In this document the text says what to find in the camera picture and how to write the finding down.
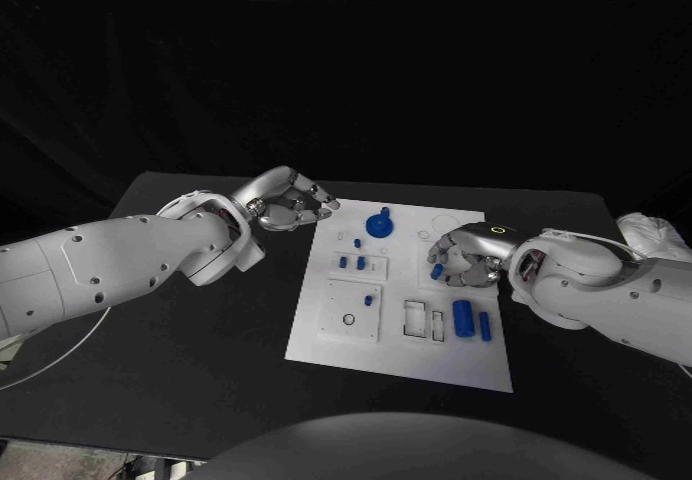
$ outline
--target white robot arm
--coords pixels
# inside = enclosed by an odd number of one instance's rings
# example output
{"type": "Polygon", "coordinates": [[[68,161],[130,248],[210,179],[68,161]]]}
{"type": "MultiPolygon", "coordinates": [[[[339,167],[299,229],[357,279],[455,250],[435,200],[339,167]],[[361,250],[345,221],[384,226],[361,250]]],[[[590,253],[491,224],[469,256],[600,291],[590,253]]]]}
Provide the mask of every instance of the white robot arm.
{"type": "Polygon", "coordinates": [[[622,261],[580,237],[590,236],[549,229],[530,239],[502,225],[474,223],[443,236],[429,262],[445,264],[458,247],[472,268],[440,281],[488,287],[505,270],[512,299],[550,323],[572,330],[592,326],[623,345],[692,365],[692,264],[644,255],[622,261]]]}
{"type": "Polygon", "coordinates": [[[70,227],[0,247],[0,341],[148,294],[179,270],[197,285],[263,258],[252,236],[329,218],[305,210],[302,192],[332,209],[339,202],[293,169],[279,167],[227,198],[184,195],[158,215],[70,227]]]}

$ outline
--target table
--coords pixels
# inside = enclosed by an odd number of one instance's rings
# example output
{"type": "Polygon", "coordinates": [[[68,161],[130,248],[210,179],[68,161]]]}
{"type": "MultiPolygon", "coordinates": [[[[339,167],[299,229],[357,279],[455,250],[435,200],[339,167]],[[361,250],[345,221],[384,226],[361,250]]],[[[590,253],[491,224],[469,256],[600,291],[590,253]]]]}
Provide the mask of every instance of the table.
{"type": "MultiPolygon", "coordinates": [[[[195,189],[230,194],[246,181],[148,172],[113,217],[154,214],[195,189]]],[[[622,240],[605,201],[590,193],[321,183],[342,198],[482,210],[534,235],[556,227],[622,240]]],[[[113,308],[54,369],[0,392],[0,436],[205,460],[308,419],[445,413],[544,433],[677,478],[687,468],[692,381],[675,364],[593,329],[550,325],[512,302],[507,280],[500,301],[514,394],[288,361],[315,226],[256,231],[269,256],[247,273],[234,270],[200,288],[177,274],[156,293],[113,308]]],[[[21,350],[18,369],[57,339],[79,339],[97,317],[40,334],[21,350]]]]}

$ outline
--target blue cylinder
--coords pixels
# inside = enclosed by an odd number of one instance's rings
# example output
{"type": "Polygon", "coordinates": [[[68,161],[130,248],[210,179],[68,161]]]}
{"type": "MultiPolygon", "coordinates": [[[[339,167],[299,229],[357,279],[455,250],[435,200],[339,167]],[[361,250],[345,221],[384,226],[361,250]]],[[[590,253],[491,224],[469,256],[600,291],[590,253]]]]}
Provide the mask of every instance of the blue cylinder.
{"type": "Polygon", "coordinates": [[[479,320],[481,320],[481,338],[485,342],[489,342],[494,337],[491,335],[491,320],[488,318],[488,312],[479,313],[479,320]]]}
{"type": "Polygon", "coordinates": [[[390,208],[384,207],[378,215],[374,215],[365,222],[365,230],[376,238],[386,238],[394,230],[394,223],[390,219],[390,208]]]}
{"type": "Polygon", "coordinates": [[[439,263],[435,267],[433,267],[433,273],[430,274],[430,278],[433,280],[438,280],[440,278],[440,275],[443,274],[443,270],[445,270],[445,266],[442,263],[439,263]]]}
{"type": "Polygon", "coordinates": [[[458,300],[452,304],[452,312],[455,314],[455,333],[458,337],[474,337],[476,328],[474,326],[472,303],[468,300],[458,300]]]}

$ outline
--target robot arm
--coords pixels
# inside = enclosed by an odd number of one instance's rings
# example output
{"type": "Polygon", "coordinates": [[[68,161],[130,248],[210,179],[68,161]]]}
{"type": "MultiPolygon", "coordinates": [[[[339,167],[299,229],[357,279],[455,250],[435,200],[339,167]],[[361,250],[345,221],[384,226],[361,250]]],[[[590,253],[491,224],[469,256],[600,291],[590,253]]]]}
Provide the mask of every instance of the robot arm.
{"type": "Polygon", "coordinates": [[[246,271],[265,258],[249,223],[256,217],[282,231],[332,214],[305,211],[301,191],[339,208],[303,175],[279,167],[228,198],[197,191],[158,215],[94,222],[0,247],[0,341],[151,293],[177,270],[197,285],[234,266],[246,271]]]}
{"type": "Polygon", "coordinates": [[[445,235],[429,261],[445,263],[453,246],[472,268],[440,277],[449,285],[489,286],[507,270],[512,299],[550,323],[572,330],[592,326],[623,345],[692,364],[692,264],[623,262],[580,234],[547,230],[530,239],[487,222],[445,235]]]}

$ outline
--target black curtain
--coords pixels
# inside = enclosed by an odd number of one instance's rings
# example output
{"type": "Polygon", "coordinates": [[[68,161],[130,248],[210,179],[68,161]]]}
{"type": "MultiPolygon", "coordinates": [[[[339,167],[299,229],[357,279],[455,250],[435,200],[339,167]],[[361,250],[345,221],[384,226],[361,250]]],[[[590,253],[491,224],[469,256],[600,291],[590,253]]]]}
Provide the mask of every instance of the black curtain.
{"type": "Polygon", "coordinates": [[[613,2],[517,15],[5,2],[0,243],[104,218],[146,170],[282,164],[316,179],[592,191],[613,215],[687,232],[690,18],[613,2]]]}

